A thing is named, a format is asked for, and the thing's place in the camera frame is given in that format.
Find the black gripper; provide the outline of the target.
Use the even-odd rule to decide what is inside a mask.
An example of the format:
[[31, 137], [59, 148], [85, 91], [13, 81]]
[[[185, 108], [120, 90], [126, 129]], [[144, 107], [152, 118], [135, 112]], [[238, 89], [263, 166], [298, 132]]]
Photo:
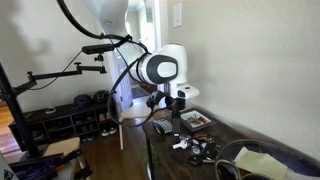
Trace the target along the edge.
[[172, 98], [166, 97], [165, 98], [166, 107], [171, 111], [173, 130], [173, 136], [179, 136], [180, 133], [180, 115], [181, 110], [184, 110], [186, 107], [186, 100], [182, 98]]

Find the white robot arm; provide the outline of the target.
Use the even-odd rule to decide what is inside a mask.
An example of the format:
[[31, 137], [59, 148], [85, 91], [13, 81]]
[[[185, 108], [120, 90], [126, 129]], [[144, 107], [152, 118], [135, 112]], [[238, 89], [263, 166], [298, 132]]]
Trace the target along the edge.
[[187, 53], [180, 44], [166, 44], [154, 53], [142, 43], [131, 39], [125, 26], [129, 0], [83, 0], [89, 12], [102, 27], [99, 39], [112, 41], [125, 62], [129, 73], [138, 82], [146, 84], [168, 84], [167, 92], [156, 91], [147, 100], [146, 106], [153, 109], [163, 98], [172, 112], [173, 135], [180, 134], [180, 112], [185, 101], [199, 95], [199, 90], [187, 82]]

